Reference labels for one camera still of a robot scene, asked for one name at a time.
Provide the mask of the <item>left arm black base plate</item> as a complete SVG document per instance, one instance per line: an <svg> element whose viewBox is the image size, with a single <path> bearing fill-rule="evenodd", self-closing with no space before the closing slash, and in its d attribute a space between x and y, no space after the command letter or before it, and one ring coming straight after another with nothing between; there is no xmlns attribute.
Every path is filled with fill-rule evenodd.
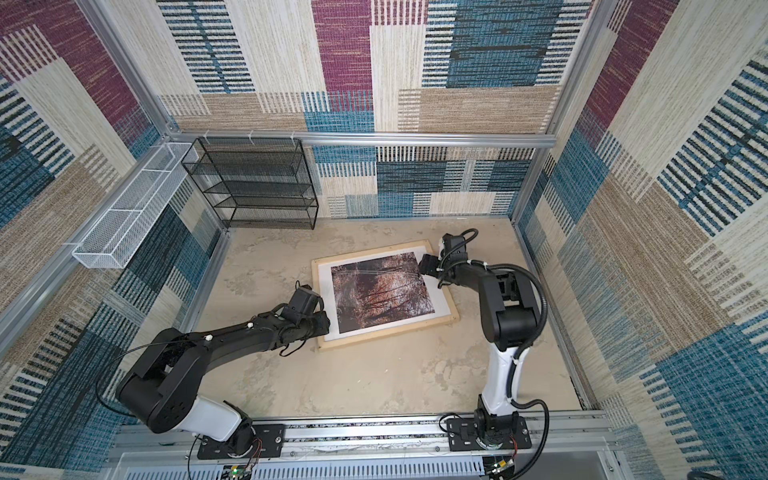
<svg viewBox="0 0 768 480"><path fill-rule="evenodd" d="M249 460L278 458L283 448L284 424L241 426L225 441L204 436L195 455L197 460Z"/></svg>

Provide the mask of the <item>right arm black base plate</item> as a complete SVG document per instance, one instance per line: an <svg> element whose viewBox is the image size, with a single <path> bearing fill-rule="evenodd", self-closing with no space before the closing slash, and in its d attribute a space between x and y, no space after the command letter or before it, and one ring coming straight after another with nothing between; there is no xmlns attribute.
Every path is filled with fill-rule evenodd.
<svg viewBox="0 0 768 480"><path fill-rule="evenodd" d="M482 451L482 450L526 450L533 447L531 440L531 430L528 428L526 419L518 416L516 425L511 428L511 433L507 435L498 435L497 439L491 444L491 447L483 445L478 441L478 434L471 419L451 417L441 422L444 430L447 431L449 449L455 451Z"/></svg>

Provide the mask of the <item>autumn forest photo print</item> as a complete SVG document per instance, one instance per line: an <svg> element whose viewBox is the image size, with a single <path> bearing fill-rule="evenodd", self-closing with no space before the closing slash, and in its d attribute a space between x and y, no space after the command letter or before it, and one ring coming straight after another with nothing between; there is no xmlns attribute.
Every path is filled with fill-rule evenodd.
<svg viewBox="0 0 768 480"><path fill-rule="evenodd" d="M435 312L412 251L333 266L330 272L341 334Z"/></svg>

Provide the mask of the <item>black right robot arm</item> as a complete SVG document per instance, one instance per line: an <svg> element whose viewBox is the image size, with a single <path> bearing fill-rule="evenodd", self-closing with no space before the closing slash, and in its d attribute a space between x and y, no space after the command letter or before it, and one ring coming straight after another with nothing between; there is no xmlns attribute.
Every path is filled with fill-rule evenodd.
<svg viewBox="0 0 768 480"><path fill-rule="evenodd" d="M490 347L488 378L474 412L475 443L499 449L521 435L520 412L533 406L519 399L523 364L543 333L549 308L539 280L527 269L509 263L472 259L467 246L479 231L442 236L439 253L419 262L422 275L440 288L454 285L478 295L483 335Z"/></svg>

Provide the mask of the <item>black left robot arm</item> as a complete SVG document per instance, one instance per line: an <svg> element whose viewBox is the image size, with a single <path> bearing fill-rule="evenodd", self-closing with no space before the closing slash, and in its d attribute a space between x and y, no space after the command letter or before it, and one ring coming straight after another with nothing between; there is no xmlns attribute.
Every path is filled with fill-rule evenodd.
<svg viewBox="0 0 768 480"><path fill-rule="evenodd" d="M241 409L199 394L209 372L247 355L278 350L329 333L322 297L308 285L291 299L250 320L208 332L161 331L116 387L116 399L155 434L197 434L231 458L259 445L252 420Z"/></svg>

